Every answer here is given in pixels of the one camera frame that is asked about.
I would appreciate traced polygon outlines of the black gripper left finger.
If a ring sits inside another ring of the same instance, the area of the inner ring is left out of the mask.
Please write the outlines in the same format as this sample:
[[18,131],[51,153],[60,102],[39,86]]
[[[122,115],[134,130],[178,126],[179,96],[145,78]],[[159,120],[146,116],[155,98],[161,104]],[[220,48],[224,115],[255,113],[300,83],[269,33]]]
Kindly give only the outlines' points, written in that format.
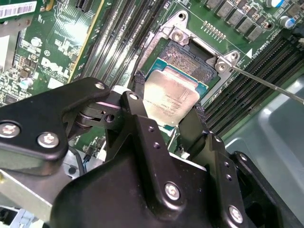
[[25,174],[56,173],[75,136],[106,132],[104,167],[134,160],[151,207],[186,205],[177,169],[157,123],[143,105],[145,79],[137,74],[122,94],[87,77],[6,105],[0,110],[0,166]]

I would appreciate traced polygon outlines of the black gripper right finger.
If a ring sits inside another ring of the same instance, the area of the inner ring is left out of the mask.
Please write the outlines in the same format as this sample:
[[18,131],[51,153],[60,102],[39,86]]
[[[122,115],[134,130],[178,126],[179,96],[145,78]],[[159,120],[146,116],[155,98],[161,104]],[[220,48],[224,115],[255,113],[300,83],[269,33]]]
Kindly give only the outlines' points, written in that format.
[[210,218],[217,228],[281,228],[277,193],[241,152],[228,153],[212,133],[204,109],[195,105],[179,123],[181,144],[190,161],[206,168]]

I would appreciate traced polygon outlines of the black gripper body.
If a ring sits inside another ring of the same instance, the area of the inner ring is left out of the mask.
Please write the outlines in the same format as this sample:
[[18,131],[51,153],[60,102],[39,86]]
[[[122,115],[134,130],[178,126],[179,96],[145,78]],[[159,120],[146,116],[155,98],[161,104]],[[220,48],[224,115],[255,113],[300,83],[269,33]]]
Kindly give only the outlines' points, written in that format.
[[207,172],[171,156],[159,133],[130,135],[117,155],[67,184],[53,228],[210,228]]

